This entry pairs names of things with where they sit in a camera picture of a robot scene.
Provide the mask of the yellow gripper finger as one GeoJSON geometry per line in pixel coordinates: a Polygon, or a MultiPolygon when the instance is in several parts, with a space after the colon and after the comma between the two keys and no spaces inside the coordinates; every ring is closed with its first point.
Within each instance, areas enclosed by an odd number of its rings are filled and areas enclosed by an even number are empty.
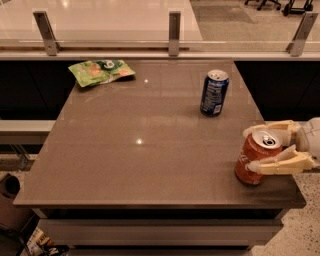
{"type": "Polygon", "coordinates": [[[311,170],[314,166],[310,153],[299,152],[292,145],[276,156],[251,161],[248,170],[261,175],[289,175],[311,170]]]}
{"type": "Polygon", "coordinates": [[[301,125],[293,120],[275,121],[266,124],[250,126],[243,131],[243,136],[247,137],[250,133],[259,129],[271,129],[279,138],[282,139],[282,144],[284,146],[290,146],[295,140],[297,132],[300,128],[301,125]]]}

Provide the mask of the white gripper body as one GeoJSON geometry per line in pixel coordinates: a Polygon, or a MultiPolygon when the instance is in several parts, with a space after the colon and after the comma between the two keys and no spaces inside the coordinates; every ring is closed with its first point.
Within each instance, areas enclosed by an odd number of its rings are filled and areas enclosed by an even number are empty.
{"type": "Polygon", "coordinates": [[[320,160],[320,117],[305,122],[297,132],[297,149],[308,152],[316,160],[320,160]]]}

